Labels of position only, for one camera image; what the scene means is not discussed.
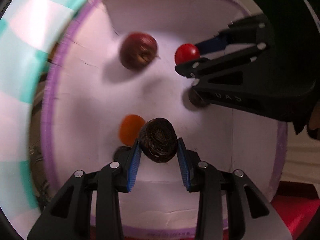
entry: red surface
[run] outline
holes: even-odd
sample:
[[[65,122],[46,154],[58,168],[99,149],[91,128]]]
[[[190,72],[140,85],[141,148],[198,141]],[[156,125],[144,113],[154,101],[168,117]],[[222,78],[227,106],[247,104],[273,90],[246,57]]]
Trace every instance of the red surface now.
[[[320,199],[278,195],[271,203],[289,228],[292,239],[295,240],[315,215],[320,206]]]
[[[195,45],[190,43],[181,45],[174,55],[174,61],[177,65],[197,58],[200,58],[200,52]]]

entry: tomato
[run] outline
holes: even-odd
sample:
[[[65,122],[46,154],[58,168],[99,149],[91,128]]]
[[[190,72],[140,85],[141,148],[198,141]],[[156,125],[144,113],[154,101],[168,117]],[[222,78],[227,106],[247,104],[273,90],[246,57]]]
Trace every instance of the tomato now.
[[[127,146],[132,147],[134,141],[139,135],[141,127],[146,123],[141,116],[136,114],[127,115],[120,124],[119,139]]]
[[[181,45],[174,55],[174,61],[177,65],[197,58],[200,58],[200,52],[195,45],[190,43]]]

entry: teal and white checkered cloth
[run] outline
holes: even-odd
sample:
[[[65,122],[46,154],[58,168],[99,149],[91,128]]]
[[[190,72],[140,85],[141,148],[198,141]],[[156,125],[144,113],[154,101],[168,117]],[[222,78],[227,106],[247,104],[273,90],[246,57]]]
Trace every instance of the teal and white checkered cloth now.
[[[48,54],[86,0],[13,0],[0,20],[0,206],[27,235],[39,216],[28,161],[31,104]]]

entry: red cherry tomato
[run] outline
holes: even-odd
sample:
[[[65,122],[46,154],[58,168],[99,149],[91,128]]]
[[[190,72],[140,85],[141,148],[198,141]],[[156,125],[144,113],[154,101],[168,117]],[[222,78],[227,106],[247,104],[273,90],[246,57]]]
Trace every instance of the red cherry tomato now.
[[[190,43],[181,45],[174,55],[174,61],[177,65],[197,58],[200,58],[200,52],[195,45]]]

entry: dark round fruit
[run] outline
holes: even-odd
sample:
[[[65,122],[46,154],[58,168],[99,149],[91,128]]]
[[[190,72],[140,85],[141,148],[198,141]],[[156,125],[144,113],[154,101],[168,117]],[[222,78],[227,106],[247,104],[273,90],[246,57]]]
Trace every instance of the dark round fruit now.
[[[116,151],[113,153],[113,161],[115,162],[121,153],[124,153],[126,151],[130,151],[131,147],[129,146],[120,146],[118,149],[116,149]]]
[[[197,94],[197,92],[190,88],[188,92],[189,101],[198,108],[204,108],[209,105],[209,103],[203,101],[203,99]]]
[[[158,45],[147,33],[132,33],[124,40],[119,51],[121,64],[130,70],[141,70],[156,57]]]
[[[144,154],[156,163],[166,163],[177,153],[177,135],[167,119],[147,122],[140,130],[138,140]]]

